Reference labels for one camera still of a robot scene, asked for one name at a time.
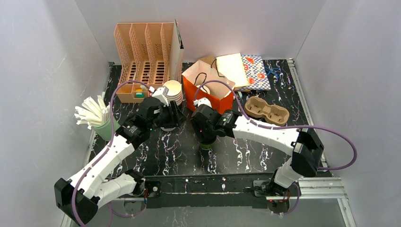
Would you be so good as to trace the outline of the orange paper bag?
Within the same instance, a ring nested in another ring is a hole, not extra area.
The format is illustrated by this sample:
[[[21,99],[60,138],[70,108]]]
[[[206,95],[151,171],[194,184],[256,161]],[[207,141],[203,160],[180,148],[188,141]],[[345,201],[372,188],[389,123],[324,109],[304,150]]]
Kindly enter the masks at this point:
[[[235,83],[210,64],[198,60],[183,73],[186,106],[195,111],[194,100],[207,98],[220,114],[232,108]]]

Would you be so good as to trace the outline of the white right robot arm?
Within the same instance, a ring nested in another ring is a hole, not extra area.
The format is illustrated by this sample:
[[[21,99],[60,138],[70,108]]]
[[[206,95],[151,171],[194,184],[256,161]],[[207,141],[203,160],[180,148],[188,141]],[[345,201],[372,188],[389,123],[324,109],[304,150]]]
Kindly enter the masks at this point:
[[[226,110],[220,114],[205,104],[192,113],[191,124],[203,145],[214,143],[217,137],[231,137],[256,141],[290,155],[291,158],[275,171],[271,186],[286,189],[302,177],[317,175],[324,146],[314,129],[279,129],[236,111]]]

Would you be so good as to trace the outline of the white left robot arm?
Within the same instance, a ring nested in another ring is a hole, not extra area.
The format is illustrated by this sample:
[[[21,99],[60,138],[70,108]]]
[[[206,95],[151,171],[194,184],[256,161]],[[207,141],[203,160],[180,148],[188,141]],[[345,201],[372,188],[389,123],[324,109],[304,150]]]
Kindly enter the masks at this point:
[[[155,97],[145,98],[138,110],[129,115],[104,149],[84,168],[54,185],[56,206],[81,227],[95,216],[98,209],[129,193],[142,195],[145,177],[128,170],[105,182],[106,177],[127,156],[147,141],[158,128],[171,129],[185,122],[186,117],[174,101],[164,104]]]

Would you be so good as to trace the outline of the brown pulp cup carrier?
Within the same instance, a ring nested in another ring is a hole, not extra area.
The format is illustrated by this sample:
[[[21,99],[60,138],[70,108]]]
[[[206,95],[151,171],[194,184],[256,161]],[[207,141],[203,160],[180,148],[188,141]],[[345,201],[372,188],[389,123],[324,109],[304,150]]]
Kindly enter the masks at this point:
[[[267,123],[277,126],[286,125],[290,116],[286,108],[279,105],[270,105],[257,96],[252,96],[247,100],[244,110],[248,116],[258,119],[263,118]]]

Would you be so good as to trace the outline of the white plastic cup lid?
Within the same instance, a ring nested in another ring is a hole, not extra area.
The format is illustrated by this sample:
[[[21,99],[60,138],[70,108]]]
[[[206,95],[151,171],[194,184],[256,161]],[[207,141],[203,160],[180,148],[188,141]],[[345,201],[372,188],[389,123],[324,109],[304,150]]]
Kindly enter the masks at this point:
[[[200,88],[200,90],[204,93],[210,94],[210,89],[207,86],[201,87],[200,85],[197,85],[197,88]]]

